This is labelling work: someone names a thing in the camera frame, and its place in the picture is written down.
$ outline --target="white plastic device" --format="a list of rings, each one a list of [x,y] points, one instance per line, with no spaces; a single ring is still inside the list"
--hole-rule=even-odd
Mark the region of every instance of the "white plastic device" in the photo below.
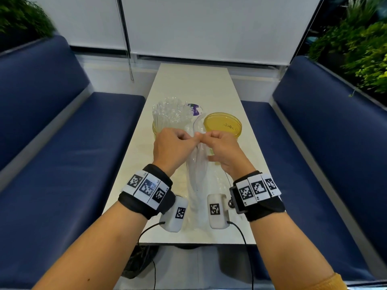
[[[228,215],[228,200],[226,195],[217,193],[207,196],[208,207],[208,219],[210,221],[210,227],[212,229],[225,229],[230,224],[227,221],[230,220]]]
[[[161,224],[160,226],[168,232],[179,232],[183,226],[187,208],[188,199],[176,195],[175,204],[161,216],[160,222],[165,222],[165,224]]]

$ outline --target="blue bench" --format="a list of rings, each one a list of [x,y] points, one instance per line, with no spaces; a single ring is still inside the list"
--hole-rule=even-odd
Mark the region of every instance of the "blue bench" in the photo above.
[[[0,57],[0,170],[88,85],[60,36]],[[0,288],[32,288],[102,214],[144,103],[91,94],[0,192]]]
[[[273,98],[386,262],[387,113],[306,57],[294,59]],[[242,104],[288,214],[344,280],[374,280],[273,108]],[[268,278],[255,253],[255,275]]]

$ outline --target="person's left hand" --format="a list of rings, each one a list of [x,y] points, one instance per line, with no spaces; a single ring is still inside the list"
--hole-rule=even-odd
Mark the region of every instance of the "person's left hand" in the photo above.
[[[201,134],[191,137],[182,129],[164,128],[156,135],[153,147],[153,165],[171,177],[199,144]]]

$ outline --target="black planter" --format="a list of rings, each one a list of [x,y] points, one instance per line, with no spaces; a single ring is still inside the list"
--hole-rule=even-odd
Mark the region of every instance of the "black planter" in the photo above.
[[[8,28],[6,33],[0,32],[0,53],[39,39],[33,28]]]
[[[323,53],[318,59],[318,62],[340,77],[344,78],[352,85],[357,86],[361,83],[359,77],[356,77],[352,74],[347,74],[346,70],[342,67],[345,64],[345,56],[343,54]],[[382,103],[384,106],[387,106],[387,93],[374,92],[372,89],[367,90],[364,88],[361,90],[378,102]]]

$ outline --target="tabletop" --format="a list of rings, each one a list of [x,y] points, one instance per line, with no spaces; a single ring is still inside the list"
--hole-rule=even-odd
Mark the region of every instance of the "tabletop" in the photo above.
[[[259,148],[254,132],[243,109],[227,68],[162,63],[153,82],[149,96],[138,120],[133,137],[115,179],[104,212],[118,199],[121,189],[130,177],[153,161],[152,108],[166,97],[177,97],[183,102],[197,104],[206,114],[225,112],[234,115],[242,123],[242,133],[238,143],[257,170],[269,172]],[[211,229],[208,221],[206,198],[211,193],[224,193],[230,199],[231,178],[221,169],[219,163],[209,163],[207,172],[223,183],[220,187],[209,187],[202,199],[202,211],[198,218],[190,215],[188,208],[183,228],[178,233],[170,233],[160,226],[150,229],[140,240],[143,244],[243,244],[237,229]],[[172,191],[188,198],[186,166],[182,165],[171,177]],[[249,222],[243,214],[229,211],[230,221],[239,226],[247,244],[255,244]],[[150,219],[146,228],[159,222],[161,214]]]

